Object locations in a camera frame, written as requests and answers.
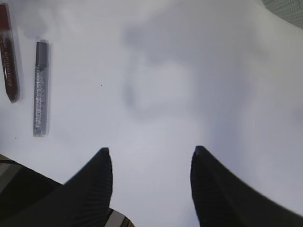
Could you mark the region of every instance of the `glitter gel pen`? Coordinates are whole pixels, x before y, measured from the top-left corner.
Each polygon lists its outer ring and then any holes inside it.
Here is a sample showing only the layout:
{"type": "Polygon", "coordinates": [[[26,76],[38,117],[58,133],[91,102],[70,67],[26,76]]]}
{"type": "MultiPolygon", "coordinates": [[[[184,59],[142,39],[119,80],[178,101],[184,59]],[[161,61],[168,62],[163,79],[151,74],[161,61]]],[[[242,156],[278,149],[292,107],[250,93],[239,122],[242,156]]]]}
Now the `glitter gel pen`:
{"type": "Polygon", "coordinates": [[[47,126],[47,85],[48,85],[48,44],[37,42],[34,98],[34,137],[46,135],[47,126]]]}

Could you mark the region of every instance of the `red glitter pen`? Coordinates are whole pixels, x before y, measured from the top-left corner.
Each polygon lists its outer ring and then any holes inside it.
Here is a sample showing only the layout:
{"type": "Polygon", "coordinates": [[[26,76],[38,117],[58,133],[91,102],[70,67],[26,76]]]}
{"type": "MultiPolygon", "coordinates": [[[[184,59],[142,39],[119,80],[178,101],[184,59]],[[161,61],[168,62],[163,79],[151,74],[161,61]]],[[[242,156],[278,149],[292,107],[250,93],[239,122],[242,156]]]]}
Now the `red glitter pen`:
{"type": "Polygon", "coordinates": [[[15,68],[13,36],[10,29],[9,13],[6,4],[0,4],[0,53],[6,94],[11,103],[14,103],[18,99],[19,88],[15,68]]]}

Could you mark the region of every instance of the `gray pen cap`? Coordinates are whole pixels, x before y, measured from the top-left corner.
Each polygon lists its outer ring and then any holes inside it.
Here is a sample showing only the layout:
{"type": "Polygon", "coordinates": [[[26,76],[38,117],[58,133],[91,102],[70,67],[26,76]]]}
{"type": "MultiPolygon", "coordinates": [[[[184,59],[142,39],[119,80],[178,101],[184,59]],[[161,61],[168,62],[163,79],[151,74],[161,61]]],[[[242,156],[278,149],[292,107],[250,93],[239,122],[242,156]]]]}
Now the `gray pen cap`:
{"type": "Polygon", "coordinates": [[[36,66],[37,67],[47,67],[47,48],[48,44],[46,42],[37,42],[36,48],[36,66]]]}

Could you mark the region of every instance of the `white surface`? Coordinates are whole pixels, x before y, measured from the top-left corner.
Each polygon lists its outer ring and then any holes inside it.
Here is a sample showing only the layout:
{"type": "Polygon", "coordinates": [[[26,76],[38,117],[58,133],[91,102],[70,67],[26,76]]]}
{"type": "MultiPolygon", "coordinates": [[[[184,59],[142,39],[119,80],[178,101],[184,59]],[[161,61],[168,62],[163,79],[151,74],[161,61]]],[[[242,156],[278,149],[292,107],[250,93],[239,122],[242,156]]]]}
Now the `white surface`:
{"type": "Polygon", "coordinates": [[[206,146],[303,215],[303,30],[256,0],[12,0],[21,84],[0,84],[0,151],[61,183],[101,147],[112,208],[136,226],[198,222],[189,170],[206,146]],[[49,135],[32,137],[35,39],[51,47],[49,135]]]}

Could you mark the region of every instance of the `gray fabric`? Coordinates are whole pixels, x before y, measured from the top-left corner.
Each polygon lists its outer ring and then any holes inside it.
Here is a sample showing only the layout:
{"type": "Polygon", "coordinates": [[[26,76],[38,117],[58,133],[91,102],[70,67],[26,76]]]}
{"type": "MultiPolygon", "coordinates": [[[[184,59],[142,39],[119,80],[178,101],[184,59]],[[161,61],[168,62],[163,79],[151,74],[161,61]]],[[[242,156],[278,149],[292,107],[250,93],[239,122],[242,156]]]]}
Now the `gray fabric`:
{"type": "Polygon", "coordinates": [[[287,22],[303,28],[303,0],[262,0],[266,8],[287,22]]]}

